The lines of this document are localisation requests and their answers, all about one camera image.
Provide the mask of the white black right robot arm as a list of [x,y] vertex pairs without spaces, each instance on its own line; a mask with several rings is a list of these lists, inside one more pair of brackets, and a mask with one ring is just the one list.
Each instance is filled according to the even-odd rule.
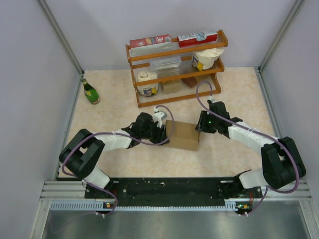
[[260,186],[277,191],[306,175],[305,165],[292,138],[269,136],[249,127],[240,118],[231,118],[221,101],[209,99],[207,103],[209,107],[201,111],[197,131],[219,133],[261,156],[261,168],[240,173],[239,181],[232,185],[236,196],[244,197],[251,188]]

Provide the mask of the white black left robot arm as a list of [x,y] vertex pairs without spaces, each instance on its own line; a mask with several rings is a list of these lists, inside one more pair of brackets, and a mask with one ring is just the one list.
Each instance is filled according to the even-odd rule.
[[113,191],[109,176],[100,170],[97,162],[102,152],[115,149],[129,149],[149,140],[148,145],[163,145],[169,143],[166,126],[167,118],[164,111],[153,115],[141,113],[135,122],[128,127],[110,133],[91,133],[81,129],[71,139],[59,155],[59,161],[75,177],[96,186],[96,192],[101,197],[109,197]]

